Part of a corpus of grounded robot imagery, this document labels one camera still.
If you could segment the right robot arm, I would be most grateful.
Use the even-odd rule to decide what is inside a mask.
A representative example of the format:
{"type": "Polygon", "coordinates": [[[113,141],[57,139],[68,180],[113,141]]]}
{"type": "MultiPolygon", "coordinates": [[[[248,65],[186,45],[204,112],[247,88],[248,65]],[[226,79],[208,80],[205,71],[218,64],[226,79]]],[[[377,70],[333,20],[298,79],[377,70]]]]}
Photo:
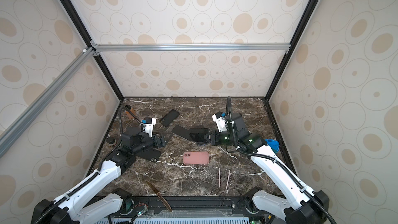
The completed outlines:
{"type": "Polygon", "coordinates": [[[213,115],[218,130],[205,135],[212,146],[232,146],[250,158],[283,193],[283,197],[255,188],[245,195],[248,212],[266,211],[287,224],[323,224],[336,221],[329,213],[329,197],[299,179],[276,155],[267,140],[252,133],[240,113],[232,111],[232,98],[226,109],[213,115]]]}

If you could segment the pink phone case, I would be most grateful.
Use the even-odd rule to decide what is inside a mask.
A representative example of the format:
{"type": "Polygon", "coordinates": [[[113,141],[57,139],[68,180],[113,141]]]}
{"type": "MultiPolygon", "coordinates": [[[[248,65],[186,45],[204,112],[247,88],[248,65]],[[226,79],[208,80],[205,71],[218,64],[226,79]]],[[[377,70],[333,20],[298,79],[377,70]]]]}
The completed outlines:
{"type": "Polygon", "coordinates": [[[209,153],[207,151],[188,151],[183,154],[185,165],[209,164],[209,153]]]}

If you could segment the purple-edged phone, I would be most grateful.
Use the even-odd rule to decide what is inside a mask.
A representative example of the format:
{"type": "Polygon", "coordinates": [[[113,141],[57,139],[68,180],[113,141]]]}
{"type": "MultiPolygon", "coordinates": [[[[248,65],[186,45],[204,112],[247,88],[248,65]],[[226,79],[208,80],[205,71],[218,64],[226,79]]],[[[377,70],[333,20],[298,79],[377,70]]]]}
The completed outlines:
{"type": "Polygon", "coordinates": [[[190,128],[189,136],[193,142],[208,143],[205,137],[209,132],[210,132],[209,128],[190,128]]]}

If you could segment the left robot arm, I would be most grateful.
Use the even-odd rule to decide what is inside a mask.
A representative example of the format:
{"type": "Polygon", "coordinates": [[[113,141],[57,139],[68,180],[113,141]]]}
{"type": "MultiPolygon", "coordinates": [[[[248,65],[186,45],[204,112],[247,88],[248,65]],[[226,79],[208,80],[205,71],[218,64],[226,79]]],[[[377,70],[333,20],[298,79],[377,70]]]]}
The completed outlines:
{"type": "Polygon", "coordinates": [[[123,130],[119,124],[120,139],[116,147],[102,160],[98,169],[54,200],[42,200],[35,208],[31,222],[33,224],[94,224],[114,214],[130,214],[135,204],[132,195],[123,189],[117,189],[106,197],[90,203],[105,186],[126,172],[137,157],[157,162],[166,146],[167,139],[161,133],[154,133],[157,121],[146,117],[136,119],[138,127],[123,130]]]}

